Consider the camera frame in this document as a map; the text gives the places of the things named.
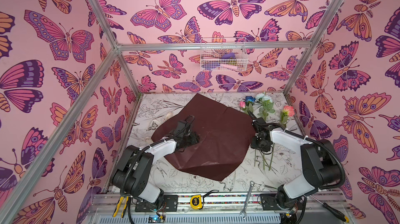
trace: blue rose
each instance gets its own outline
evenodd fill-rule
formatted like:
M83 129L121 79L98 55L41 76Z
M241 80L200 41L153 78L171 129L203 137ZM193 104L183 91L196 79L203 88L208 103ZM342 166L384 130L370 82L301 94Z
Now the blue rose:
M255 101L256 101L256 99L254 97L251 97L251 96L246 97L246 102L255 102Z

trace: pink wall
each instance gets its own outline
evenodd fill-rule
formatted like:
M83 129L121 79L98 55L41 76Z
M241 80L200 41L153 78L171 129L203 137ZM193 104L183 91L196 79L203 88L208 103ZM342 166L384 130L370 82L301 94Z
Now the pink wall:
M360 223L400 220L397 1L345 0L322 46L334 49L312 56L305 84L300 77L290 94L306 133L334 143L347 171L342 190ZM356 5L369 8L357 12Z

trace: brown cloth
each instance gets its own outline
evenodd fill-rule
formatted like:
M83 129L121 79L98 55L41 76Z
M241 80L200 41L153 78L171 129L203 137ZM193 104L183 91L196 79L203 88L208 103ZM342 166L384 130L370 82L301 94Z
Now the brown cloth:
M243 112L196 94L179 114L159 126L153 142L174 130L179 120L194 116L192 130L199 143L165 156L176 169L222 181L242 163L255 131L251 118Z

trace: floral sketch tablecloth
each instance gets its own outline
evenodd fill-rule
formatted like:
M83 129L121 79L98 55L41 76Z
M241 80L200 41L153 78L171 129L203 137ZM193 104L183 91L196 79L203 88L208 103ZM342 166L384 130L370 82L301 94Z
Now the floral sketch tablecloth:
M151 136L157 127L178 114L194 95L143 95L127 145L140 147L152 143ZM240 110L239 102L246 96L254 97L256 93L205 93L202 95ZM287 105L286 99L282 93L278 92L268 95L274 101L276 112L268 116L267 122L279 122L280 112ZM301 134L293 117L289 118L287 128ZM256 183L253 191L274 191L273 188L293 180L302 172L300 154L281 145L275 145L272 168L268 171L267 164L270 160L271 155L265 155L264 169L263 155L249 147L242 164L231 175L219 182L178 171L165 158L162 158L153 165L149 181L165 192L208 192L214 189L220 192L242 192L248 190L251 180ZM119 189L113 187L111 191L118 192Z

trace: white wire basket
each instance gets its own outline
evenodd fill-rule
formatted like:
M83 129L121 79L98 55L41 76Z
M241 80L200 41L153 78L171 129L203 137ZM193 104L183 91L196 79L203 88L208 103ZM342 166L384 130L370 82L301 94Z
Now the white wire basket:
M202 38L200 43L201 71L244 71L247 67L248 55L245 42L219 42L221 38Z

